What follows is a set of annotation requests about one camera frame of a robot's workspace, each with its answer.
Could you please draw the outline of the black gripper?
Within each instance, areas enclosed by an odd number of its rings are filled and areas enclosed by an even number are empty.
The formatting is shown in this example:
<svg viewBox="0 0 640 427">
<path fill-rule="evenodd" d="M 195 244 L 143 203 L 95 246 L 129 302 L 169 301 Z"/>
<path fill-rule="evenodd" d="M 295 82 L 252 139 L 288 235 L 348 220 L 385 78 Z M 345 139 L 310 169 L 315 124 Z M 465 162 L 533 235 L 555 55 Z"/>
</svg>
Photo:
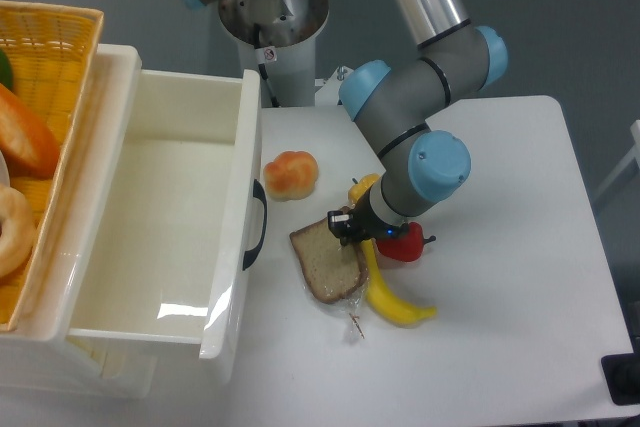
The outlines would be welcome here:
<svg viewBox="0 0 640 427">
<path fill-rule="evenodd" d="M 327 213 L 327 225 L 331 234 L 342 246 L 370 239 L 401 239 L 410 233 L 410 223 L 389 223 L 375 211 L 369 189 L 349 211 L 333 210 Z"/>
</svg>

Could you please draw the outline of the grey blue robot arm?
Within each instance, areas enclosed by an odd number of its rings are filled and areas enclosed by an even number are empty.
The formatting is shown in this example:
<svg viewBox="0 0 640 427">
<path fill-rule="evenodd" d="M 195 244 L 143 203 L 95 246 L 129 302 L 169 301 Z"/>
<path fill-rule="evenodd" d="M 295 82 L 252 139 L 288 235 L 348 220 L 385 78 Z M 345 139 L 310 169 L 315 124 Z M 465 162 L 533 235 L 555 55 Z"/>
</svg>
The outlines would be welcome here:
<svg viewBox="0 0 640 427">
<path fill-rule="evenodd" d="M 285 52 L 311 43 L 328 17 L 327 0 L 183 0 L 216 4 L 220 20 L 262 81 L 267 105 L 311 100 L 312 56 L 300 64 Z M 430 116 L 499 79 L 508 65 L 503 39 L 474 26 L 460 0 L 396 0 L 419 56 L 393 69 L 368 62 L 341 83 L 338 97 L 384 167 L 346 214 L 330 212 L 329 231 L 342 244 L 397 239 L 409 222 L 450 197 L 468 178 L 462 141 L 428 126 Z"/>
</svg>

